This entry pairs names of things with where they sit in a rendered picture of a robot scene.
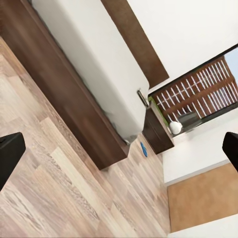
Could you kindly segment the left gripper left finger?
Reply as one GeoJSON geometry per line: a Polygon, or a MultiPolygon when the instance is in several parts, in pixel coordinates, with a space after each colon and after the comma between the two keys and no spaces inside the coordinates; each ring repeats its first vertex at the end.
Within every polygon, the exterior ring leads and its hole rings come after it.
{"type": "Polygon", "coordinates": [[[0,137],[0,191],[26,150],[22,132],[0,137]]]}

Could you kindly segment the hardback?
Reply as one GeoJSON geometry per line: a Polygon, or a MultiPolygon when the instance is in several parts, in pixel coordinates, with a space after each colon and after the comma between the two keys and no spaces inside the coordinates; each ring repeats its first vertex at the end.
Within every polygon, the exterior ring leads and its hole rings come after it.
{"type": "Polygon", "coordinates": [[[147,100],[146,96],[144,95],[143,91],[141,88],[138,88],[138,93],[141,96],[142,100],[144,101],[144,104],[146,107],[149,107],[149,101],[147,100]]]}

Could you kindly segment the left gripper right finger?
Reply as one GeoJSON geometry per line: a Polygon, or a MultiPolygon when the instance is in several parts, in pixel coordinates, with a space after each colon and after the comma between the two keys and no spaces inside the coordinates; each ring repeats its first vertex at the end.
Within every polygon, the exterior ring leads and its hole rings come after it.
{"type": "Polygon", "coordinates": [[[227,132],[222,149],[238,172],[238,134],[227,132]]]}

